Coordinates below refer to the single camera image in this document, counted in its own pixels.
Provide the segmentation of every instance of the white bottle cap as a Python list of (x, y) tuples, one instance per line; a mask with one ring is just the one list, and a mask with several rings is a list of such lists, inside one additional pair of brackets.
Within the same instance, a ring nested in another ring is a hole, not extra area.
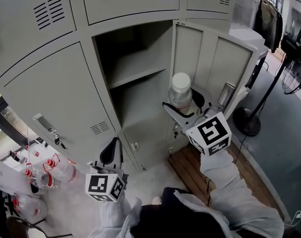
[(187, 74), (179, 72), (172, 77), (172, 88), (177, 93), (185, 93), (189, 90), (190, 86), (191, 80)]

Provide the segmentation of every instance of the white jacket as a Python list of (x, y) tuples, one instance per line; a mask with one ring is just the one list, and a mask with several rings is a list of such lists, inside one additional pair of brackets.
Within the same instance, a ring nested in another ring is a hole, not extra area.
[[(227, 238), (240, 237), (231, 227), (241, 227), (266, 238), (281, 238), (284, 223), (276, 209), (260, 203), (247, 188), (233, 158), (226, 150), (210, 157), (201, 155), (201, 172), (209, 177), (216, 189), (211, 192), (212, 208), (208, 208), (192, 194), (175, 196), (182, 204), (196, 212), (210, 214), (222, 228)], [(103, 203), (101, 226), (89, 238), (133, 238), (130, 228), (137, 225), (141, 200), (136, 198), (130, 207), (124, 193), (119, 203)]]

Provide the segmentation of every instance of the fan base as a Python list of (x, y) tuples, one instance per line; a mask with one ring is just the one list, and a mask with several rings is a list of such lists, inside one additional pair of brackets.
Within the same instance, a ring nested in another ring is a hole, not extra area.
[(247, 108), (238, 108), (233, 113), (233, 121), (235, 126), (245, 136), (254, 137), (260, 132), (260, 120), (257, 116), (254, 116), (251, 121), (246, 124), (249, 116), (252, 114), (252, 110)]

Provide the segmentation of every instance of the wooden floor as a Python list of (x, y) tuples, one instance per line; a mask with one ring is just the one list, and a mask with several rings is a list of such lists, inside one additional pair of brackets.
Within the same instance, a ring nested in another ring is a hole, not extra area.
[[(232, 143), (227, 150), (233, 156), (233, 159), (236, 160), (239, 152), (237, 147)], [(192, 145), (188, 145), (174, 153), (168, 160), (187, 189), (207, 205), (209, 192), (215, 189), (215, 185), (200, 172), (199, 151)], [(236, 166), (239, 169), (241, 178), (245, 179), (248, 188), (252, 191), (253, 196), (261, 203), (276, 208), (283, 218), (276, 201), (243, 154), (239, 155)]]

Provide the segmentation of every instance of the electric fan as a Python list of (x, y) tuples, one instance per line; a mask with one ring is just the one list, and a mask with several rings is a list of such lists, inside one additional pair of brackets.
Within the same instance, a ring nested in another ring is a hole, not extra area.
[(282, 86), (285, 94), (292, 94), (301, 89), (301, 30), (296, 39), (285, 34), (281, 40), (281, 49), (286, 53), (285, 59), (256, 109), (252, 112), (242, 107), (233, 113), (234, 124), (246, 136), (256, 136), (260, 132), (260, 120), (256, 113), (265, 103), (282, 73), (284, 73)]

